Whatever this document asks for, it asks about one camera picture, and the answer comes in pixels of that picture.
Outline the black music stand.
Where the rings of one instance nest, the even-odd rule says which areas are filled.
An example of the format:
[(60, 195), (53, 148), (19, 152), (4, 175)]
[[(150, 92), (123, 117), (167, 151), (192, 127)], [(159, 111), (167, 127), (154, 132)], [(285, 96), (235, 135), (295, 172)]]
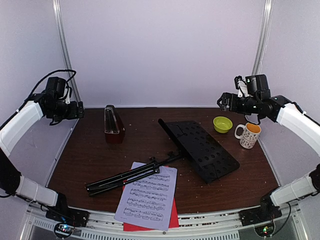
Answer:
[(124, 187), (143, 178), (155, 179), (156, 174), (161, 172), (161, 166), (167, 166), (180, 159), (189, 160), (192, 168), (207, 184), (240, 167), (240, 163), (198, 122), (193, 120), (165, 122), (160, 118), (158, 123), (176, 145), (178, 153), (169, 152), (168, 158), (163, 161), (151, 157), (150, 163), (146, 165), (88, 183), (85, 188), (90, 197)]

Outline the white sheet music page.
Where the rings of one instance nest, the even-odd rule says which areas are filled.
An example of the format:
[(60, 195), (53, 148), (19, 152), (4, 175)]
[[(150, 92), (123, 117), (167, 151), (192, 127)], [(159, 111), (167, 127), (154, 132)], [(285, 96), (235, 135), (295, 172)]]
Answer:
[(159, 173), (123, 187), (114, 219), (152, 230), (168, 231), (178, 170), (161, 166)]

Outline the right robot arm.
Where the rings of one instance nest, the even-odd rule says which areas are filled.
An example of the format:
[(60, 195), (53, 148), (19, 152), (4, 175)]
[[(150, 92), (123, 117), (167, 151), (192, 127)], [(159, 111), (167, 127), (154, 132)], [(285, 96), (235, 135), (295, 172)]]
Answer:
[[(309, 117), (300, 106), (282, 95), (271, 96), (266, 75), (251, 75), (234, 79), (238, 93), (222, 93), (217, 105), (223, 111), (242, 115), (257, 115), (258, 119), (269, 118), (271, 121), (289, 129), (317, 154), (320, 152), (320, 125)], [(316, 196), (320, 192), (320, 168), (307, 173), (285, 186), (269, 193), (267, 202), (259, 206), (256, 216), (259, 220), (268, 220), (276, 207), (294, 200)]]

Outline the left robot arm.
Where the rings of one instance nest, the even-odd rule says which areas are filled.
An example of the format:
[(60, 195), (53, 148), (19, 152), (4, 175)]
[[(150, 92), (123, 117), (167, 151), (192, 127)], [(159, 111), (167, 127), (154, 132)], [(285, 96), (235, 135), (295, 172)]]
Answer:
[(66, 196), (25, 177), (9, 159), (20, 139), (43, 117), (51, 120), (50, 126), (55, 126), (63, 120), (85, 116), (83, 102), (71, 100), (72, 77), (57, 77), (58, 72), (54, 70), (41, 78), (21, 106), (0, 126), (0, 188), (7, 197), (18, 196), (53, 207), (53, 215), (67, 222), (72, 218), (72, 211), (66, 207)]

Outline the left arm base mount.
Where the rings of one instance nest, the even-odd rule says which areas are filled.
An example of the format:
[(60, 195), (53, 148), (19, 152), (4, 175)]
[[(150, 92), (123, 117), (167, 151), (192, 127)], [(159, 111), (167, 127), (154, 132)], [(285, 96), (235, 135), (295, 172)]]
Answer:
[(47, 209), (45, 217), (56, 221), (53, 227), (53, 233), (58, 239), (69, 238), (76, 228), (86, 227), (90, 213), (84, 210), (69, 209), (69, 215), (64, 215), (53, 209)]

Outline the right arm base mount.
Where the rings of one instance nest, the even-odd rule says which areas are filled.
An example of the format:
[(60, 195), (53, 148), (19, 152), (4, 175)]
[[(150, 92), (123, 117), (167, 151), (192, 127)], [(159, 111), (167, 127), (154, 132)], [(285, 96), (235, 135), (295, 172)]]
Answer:
[(276, 232), (275, 219), (281, 216), (282, 212), (279, 209), (266, 212), (260, 207), (241, 210), (239, 212), (242, 226), (253, 226), (254, 232), (262, 238), (271, 237)]

